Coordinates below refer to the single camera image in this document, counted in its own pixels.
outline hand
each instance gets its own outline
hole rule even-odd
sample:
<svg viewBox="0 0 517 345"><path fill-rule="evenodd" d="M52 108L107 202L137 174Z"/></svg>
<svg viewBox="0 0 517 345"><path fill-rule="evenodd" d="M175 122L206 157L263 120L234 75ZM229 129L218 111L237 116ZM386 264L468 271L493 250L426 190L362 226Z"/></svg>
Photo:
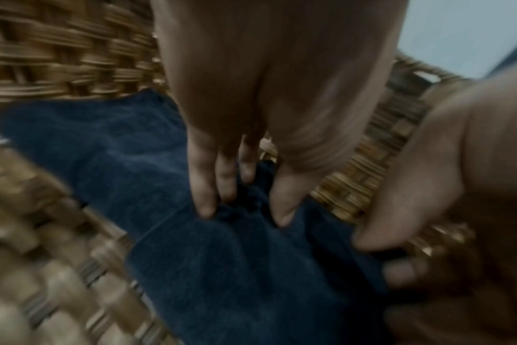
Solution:
<svg viewBox="0 0 517 345"><path fill-rule="evenodd" d="M476 230L475 243L455 258L390 264L391 285L429 282L436 299L393 307L387 321L401 340L419 344L517 344L517 66L430 113L353 243L398 246L458 199L451 214Z"/></svg>
<svg viewBox="0 0 517 345"><path fill-rule="evenodd" d="M198 214L255 177L268 130L283 163L270 192L279 226L347 162L387 80L407 0L154 0L171 90L187 124Z"/></svg>

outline towel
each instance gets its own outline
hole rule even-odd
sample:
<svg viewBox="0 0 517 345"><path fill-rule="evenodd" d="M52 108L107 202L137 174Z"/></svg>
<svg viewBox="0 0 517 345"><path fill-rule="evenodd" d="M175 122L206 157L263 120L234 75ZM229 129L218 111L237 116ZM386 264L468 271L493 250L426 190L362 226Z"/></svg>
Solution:
<svg viewBox="0 0 517 345"><path fill-rule="evenodd" d="M187 345L391 343L381 262L349 245L352 226L312 199L272 222L273 167L200 219L186 130L151 89L110 100L34 101L0 114L12 145L136 241L127 266Z"/></svg>

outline white wall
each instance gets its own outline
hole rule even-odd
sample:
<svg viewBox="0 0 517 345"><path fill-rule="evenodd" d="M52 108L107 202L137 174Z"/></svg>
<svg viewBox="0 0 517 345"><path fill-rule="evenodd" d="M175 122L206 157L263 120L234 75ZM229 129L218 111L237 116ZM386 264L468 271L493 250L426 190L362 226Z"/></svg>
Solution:
<svg viewBox="0 0 517 345"><path fill-rule="evenodd" d="M517 47L517 0L411 0L399 49L480 78Z"/></svg>

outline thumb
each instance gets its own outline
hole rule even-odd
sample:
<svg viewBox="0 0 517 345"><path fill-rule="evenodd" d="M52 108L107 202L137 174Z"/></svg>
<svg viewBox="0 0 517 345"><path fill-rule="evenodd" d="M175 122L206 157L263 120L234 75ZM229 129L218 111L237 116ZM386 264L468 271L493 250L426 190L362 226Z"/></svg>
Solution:
<svg viewBox="0 0 517 345"><path fill-rule="evenodd" d="M468 116L460 104L448 102L424 120L372 200L353 237L356 248L399 246L462 195L461 148Z"/></svg>
<svg viewBox="0 0 517 345"><path fill-rule="evenodd" d="M275 223L280 227L289 225L300 202L325 176L319 172L296 171L281 161L270 190L270 212Z"/></svg>

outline navy towel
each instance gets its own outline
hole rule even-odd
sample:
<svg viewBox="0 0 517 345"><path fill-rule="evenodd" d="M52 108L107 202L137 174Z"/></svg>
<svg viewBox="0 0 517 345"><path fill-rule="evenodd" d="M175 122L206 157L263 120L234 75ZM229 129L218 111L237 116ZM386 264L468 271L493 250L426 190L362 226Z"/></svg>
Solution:
<svg viewBox="0 0 517 345"><path fill-rule="evenodd" d="M351 249L352 227L311 199L276 228L267 163L215 219L198 218L170 98L20 104L0 130L136 240L127 265L187 345L391 343L381 263Z"/></svg>

